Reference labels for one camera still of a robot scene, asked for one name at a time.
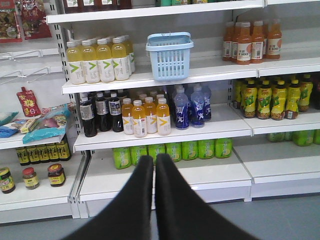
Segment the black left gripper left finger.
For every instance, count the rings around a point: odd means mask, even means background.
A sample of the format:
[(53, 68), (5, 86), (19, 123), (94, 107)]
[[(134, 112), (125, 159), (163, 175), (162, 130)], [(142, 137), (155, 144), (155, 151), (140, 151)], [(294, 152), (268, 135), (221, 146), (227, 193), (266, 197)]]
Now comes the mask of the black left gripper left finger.
[(153, 159), (143, 155), (117, 196), (65, 240), (149, 240)]

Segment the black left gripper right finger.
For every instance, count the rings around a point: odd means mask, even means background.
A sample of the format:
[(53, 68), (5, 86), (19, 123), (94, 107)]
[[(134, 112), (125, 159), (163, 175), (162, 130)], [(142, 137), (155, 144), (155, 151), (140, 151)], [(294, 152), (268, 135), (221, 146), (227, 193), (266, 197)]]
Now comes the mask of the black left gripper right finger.
[(161, 240), (255, 240), (191, 189), (166, 153), (156, 158), (155, 207)]

